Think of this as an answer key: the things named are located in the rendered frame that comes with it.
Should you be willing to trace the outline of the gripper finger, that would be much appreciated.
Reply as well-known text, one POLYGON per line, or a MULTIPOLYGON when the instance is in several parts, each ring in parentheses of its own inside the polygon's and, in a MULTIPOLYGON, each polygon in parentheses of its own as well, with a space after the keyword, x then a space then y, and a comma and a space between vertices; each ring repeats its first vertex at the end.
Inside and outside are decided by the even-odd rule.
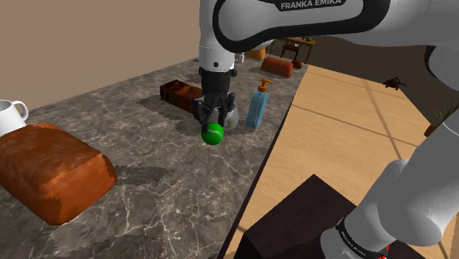
POLYGON ((201 99, 194 100, 194 118, 201 124, 202 132, 207 132, 212 110, 201 99))
POLYGON ((235 94, 233 92, 221 93, 218 100, 218 123, 223 127, 227 114, 233 110, 235 94))

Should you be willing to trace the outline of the green tennis ball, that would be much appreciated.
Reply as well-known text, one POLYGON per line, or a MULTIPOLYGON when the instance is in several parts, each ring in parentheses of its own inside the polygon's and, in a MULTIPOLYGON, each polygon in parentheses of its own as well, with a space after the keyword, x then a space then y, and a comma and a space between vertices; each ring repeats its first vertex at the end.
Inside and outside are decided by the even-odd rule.
POLYGON ((201 131, 201 137, 206 144, 217 145, 221 143, 224 138, 224 128, 216 122, 209 122, 207 124, 207 130, 201 131))

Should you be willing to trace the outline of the dark red-brown box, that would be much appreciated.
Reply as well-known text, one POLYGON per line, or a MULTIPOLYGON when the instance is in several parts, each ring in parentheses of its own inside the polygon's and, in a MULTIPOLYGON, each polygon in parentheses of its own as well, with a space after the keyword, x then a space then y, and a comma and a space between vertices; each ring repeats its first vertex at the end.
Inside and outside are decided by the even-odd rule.
POLYGON ((202 96, 201 88, 177 79, 160 86, 160 98, 163 101, 189 113, 194 113, 194 100, 202 96))

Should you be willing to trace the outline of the blue soap dispenser, orange pump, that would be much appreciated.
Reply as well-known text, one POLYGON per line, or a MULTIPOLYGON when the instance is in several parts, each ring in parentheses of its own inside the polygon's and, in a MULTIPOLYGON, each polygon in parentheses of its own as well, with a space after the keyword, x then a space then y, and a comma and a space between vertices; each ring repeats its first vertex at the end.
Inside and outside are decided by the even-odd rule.
POLYGON ((245 123, 249 128, 257 129, 262 121, 266 102, 268 100, 267 83, 271 85, 274 84, 269 79, 261 79, 261 83, 252 95, 245 123))

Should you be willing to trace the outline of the small brown bread loaf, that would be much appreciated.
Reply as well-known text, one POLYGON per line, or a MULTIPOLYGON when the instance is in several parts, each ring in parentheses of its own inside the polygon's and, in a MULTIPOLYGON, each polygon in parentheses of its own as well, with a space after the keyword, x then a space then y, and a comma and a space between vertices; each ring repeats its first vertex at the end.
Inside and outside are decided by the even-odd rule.
POLYGON ((267 57, 263 61, 260 69, 262 71, 276 74, 281 77, 289 78, 292 75, 293 63, 274 57, 267 57))

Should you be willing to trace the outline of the wooden table with chair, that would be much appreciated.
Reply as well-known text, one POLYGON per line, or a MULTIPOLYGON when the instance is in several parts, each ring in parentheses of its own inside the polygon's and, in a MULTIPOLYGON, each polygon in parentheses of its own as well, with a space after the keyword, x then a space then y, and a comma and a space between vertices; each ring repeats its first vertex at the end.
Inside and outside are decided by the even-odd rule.
MULTIPOLYGON (((296 52, 296 55, 295 55, 295 60, 297 59, 297 56, 298 56, 298 53, 299 53, 299 50, 300 50, 300 46, 307 46, 309 48, 308 50, 308 53, 307 53, 307 56, 305 58, 305 61, 304 61, 304 64, 308 64, 308 60, 310 58, 310 55, 312 53, 312 50, 313 50, 313 47, 315 46, 316 42, 314 40, 307 40, 305 38, 281 38, 281 39, 277 39, 277 40, 283 40, 285 41, 285 44, 290 44, 292 46, 295 46, 295 44, 299 45, 298 47, 296 47, 298 49, 298 51, 296 52)), ((274 41, 273 43, 271 44, 271 50, 269 52, 269 54, 272 54, 272 50, 274 48, 274 41)), ((283 57, 284 54, 285 54, 285 51, 288 50, 288 51, 292 51, 291 48, 287 48, 285 49, 284 47, 282 48, 282 51, 281 51, 281 54, 280 54, 280 57, 283 57)))

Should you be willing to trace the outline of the dark robot stand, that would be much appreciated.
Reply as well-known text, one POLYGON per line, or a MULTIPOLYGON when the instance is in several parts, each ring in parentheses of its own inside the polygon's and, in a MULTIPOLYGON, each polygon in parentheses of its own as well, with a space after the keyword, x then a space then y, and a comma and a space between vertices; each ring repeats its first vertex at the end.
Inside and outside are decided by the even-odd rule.
POLYGON ((354 205, 312 175, 243 234, 234 259, 425 259, 382 227, 380 189, 354 205))

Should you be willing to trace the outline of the large brown bread loaf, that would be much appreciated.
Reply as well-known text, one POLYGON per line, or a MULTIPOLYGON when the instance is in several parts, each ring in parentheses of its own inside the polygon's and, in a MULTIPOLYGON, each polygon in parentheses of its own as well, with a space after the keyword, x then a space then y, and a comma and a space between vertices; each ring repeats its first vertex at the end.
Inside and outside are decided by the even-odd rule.
POLYGON ((53 124, 0 137, 0 186, 50 225, 78 216, 116 180, 105 155, 53 124))

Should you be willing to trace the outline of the dark small floor object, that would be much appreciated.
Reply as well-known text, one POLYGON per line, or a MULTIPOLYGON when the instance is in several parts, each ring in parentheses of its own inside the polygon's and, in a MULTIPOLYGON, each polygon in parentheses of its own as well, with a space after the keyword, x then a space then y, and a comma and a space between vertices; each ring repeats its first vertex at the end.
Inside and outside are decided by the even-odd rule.
POLYGON ((384 86, 386 88, 393 88, 395 89, 396 91, 400 89, 400 86, 406 86, 405 83, 402 83, 398 77, 394 77, 392 79, 388 79, 386 81, 384 81, 384 86))

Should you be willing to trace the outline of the white mug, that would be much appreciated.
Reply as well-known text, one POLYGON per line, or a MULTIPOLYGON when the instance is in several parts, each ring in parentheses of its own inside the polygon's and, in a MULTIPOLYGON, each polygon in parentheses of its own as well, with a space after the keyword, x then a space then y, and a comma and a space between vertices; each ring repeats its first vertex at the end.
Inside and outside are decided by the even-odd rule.
POLYGON ((0 99, 0 137, 26 126, 27 106, 21 101, 0 99))

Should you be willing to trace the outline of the potted plant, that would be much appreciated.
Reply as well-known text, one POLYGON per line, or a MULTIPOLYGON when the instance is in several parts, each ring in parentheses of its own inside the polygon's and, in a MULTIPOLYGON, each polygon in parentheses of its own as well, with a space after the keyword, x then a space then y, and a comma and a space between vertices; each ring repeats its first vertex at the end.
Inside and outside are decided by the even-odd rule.
POLYGON ((459 102, 456 104, 447 104, 445 108, 435 111, 435 121, 430 124, 424 132, 426 138, 429 137, 451 114, 453 114, 459 108, 459 102))

